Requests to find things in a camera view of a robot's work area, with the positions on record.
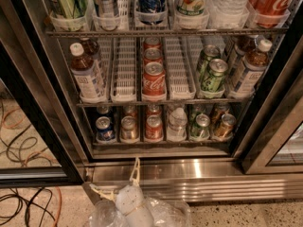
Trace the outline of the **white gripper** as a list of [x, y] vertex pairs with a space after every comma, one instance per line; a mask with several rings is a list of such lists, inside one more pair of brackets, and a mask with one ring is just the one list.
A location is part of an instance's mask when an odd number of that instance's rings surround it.
[[102, 199], [116, 201], [117, 210], [124, 216], [129, 216], [134, 212], [144, 213], [146, 211], [146, 206], [143, 192], [139, 186], [140, 159], [138, 157], [135, 158], [130, 182], [133, 185], [126, 185], [117, 195], [113, 191], [106, 192], [93, 183], [90, 183], [89, 186], [95, 193], [100, 195]]

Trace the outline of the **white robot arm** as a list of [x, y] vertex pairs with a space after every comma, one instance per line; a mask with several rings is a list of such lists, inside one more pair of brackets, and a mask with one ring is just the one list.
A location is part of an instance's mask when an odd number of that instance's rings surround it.
[[92, 183], [90, 188], [102, 198], [112, 201], [118, 212], [126, 219], [129, 227], [153, 227], [154, 218], [146, 204], [139, 182], [140, 159], [136, 157], [130, 182], [121, 188], [117, 194], [114, 192], [105, 194], [98, 186]]

